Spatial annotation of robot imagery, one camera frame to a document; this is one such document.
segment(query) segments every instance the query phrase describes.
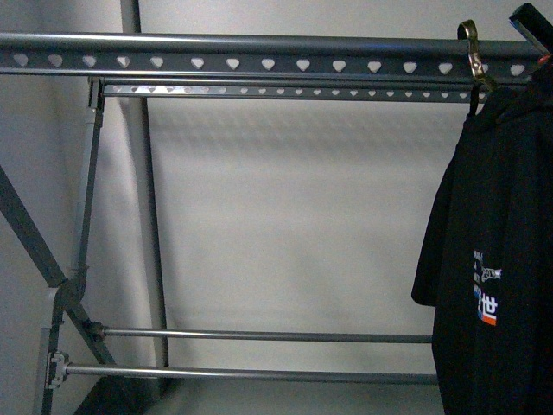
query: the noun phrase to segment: clothes hanger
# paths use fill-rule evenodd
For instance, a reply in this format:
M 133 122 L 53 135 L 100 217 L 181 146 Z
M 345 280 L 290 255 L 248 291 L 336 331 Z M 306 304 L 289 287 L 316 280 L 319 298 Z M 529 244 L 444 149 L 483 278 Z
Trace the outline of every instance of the clothes hanger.
M 459 25 L 457 29 L 457 39 L 460 41 L 468 41 L 468 62 L 470 63 L 470 69 L 473 73 L 474 80 L 485 85 L 490 92 L 495 91 L 498 85 L 493 77 L 484 72 L 484 66 L 480 59 L 478 31 L 476 30 L 474 21 L 467 20 Z
M 470 92 L 470 112 L 469 117 L 476 114 L 480 101 L 480 86 L 485 85 L 489 92 L 493 92 L 498 88 L 495 79 L 484 72 L 482 59 L 478 49 L 478 31 L 476 24 L 472 20 L 466 20 L 457 28 L 457 39 L 460 41 L 468 41 L 468 63 L 470 70 L 473 73 L 473 78 L 476 81 L 473 89 Z

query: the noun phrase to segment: clothes rack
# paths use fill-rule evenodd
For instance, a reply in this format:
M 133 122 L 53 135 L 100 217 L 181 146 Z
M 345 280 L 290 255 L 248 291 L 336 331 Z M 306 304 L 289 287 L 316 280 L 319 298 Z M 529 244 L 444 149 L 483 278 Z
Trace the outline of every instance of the clothes rack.
M 524 87 L 538 53 L 523 41 L 481 41 L 485 70 L 501 86 Z M 0 33 L 0 74 L 84 76 L 90 80 L 86 146 L 65 275 L 0 167 L 0 210 L 48 283 L 41 326 L 35 413 L 50 413 L 53 390 L 69 374 L 387 384 L 435 384 L 419 373 L 320 373 L 171 367 L 120 367 L 108 335 L 286 342 L 430 343 L 427 335 L 254 333 L 108 328 L 80 303 L 99 133 L 110 97 L 307 99 L 467 103 L 474 79 L 467 44 L 454 40 L 245 35 Z M 484 101 L 487 91 L 480 93 Z M 58 350 L 66 312 L 100 366 L 70 362 Z

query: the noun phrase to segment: metal bracket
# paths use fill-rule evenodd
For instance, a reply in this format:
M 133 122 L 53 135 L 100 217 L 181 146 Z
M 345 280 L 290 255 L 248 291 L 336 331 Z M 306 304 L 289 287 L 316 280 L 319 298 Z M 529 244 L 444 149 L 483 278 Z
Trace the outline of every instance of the metal bracket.
M 83 323 L 83 327 L 86 330 L 86 333 L 95 341 L 104 340 L 105 339 L 105 325 L 101 322 L 92 322 L 88 321 Z
M 473 78 L 479 83 L 484 84 L 488 90 L 495 91 L 498 87 L 497 83 L 491 76 L 486 75 L 484 65 L 482 65 L 478 45 L 478 31 L 476 30 L 474 21 L 467 20 L 459 25 L 457 39 L 460 41 L 468 40 L 468 61 Z
M 48 356 L 48 376 L 45 387 L 47 389 L 57 389 L 67 380 L 67 365 L 69 364 L 69 355 L 57 351 Z

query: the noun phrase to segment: hanger hook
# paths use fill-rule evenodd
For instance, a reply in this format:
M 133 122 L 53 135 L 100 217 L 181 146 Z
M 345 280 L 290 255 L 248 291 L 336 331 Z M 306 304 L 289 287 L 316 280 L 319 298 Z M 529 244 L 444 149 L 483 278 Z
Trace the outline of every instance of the hanger hook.
M 489 91 L 497 89 L 495 80 L 484 73 L 482 60 L 478 50 L 478 31 L 474 21 L 467 20 L 459 25 L 457 29 L 457 39 L 460 41 L 468 41 L 468 62 L 473 73 L 473 78 L 481 84 L 484 84 Z

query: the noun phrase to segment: black hoodie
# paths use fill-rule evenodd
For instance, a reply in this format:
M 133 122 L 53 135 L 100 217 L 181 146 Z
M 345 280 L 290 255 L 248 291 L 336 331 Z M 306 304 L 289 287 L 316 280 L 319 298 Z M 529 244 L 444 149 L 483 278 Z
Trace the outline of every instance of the black hoodie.
M 553 413 L 553 62 L 464 124 L 412 297 L 446 414 Z

